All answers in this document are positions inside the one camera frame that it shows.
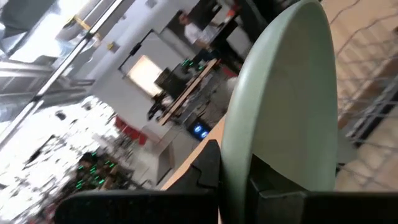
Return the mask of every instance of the white wall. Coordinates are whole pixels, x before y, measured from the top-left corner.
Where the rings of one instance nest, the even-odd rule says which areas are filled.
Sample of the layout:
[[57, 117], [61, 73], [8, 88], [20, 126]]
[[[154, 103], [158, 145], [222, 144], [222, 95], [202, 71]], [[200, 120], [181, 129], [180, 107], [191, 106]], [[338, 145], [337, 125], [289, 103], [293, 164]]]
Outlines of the white wall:
[[[135, 84], [122, 79], [117, 71], [130, 50], [151, 30], [161, 32], [179, 9], [190, 10], [197, 0], [159, 0], [158, 4], [150, 9], [145, 5], [146, 0], [136, 0], [126, 12], [126, 18], [119, 21], [107, 35], [103, 42], [115, 41], [120, 45], [116, 53], [106, 50], [103, 44], [95, 52], [92, 61], [87, 63], [77, 78], [95, 78], [91, 92], [99, 99], [112, 106], [113, 109], [130, 125], [137, 128], [150, 126], [151, 131], [159, 135], [169, 130], [169, 126], [161, 127], [154, 121], [148, 123], [146, 113], [152, 106], [149, 96]], [[165, 43], [156, 36], [151, 36], [144, 42], [140, 51], [130, 59], [125, 70], [135, 64], [140, 54], [148, 55], [160, 68], [174, 68], [182, 60]]]

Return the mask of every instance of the window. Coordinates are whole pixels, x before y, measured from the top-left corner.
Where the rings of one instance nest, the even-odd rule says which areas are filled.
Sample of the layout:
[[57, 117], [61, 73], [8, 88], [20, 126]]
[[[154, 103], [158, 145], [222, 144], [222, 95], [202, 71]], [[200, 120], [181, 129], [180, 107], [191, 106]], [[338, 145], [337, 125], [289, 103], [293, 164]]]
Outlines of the window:
[[143, 55], [128, 73], [128, 77], [150, 96], [155, 96], [162, 89], [155, 84], [155, 80], [162, 70], [148, 57]]

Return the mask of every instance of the wire rack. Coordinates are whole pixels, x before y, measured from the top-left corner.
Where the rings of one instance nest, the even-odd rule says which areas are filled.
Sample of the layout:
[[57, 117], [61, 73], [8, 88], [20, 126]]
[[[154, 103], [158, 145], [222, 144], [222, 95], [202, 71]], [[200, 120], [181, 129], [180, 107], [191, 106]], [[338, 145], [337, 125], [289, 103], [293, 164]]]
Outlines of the wire rack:
[[335, 47], [338, 125], [356, 160], [336, 190], [398, 190], [398, 1], [324, 0]]

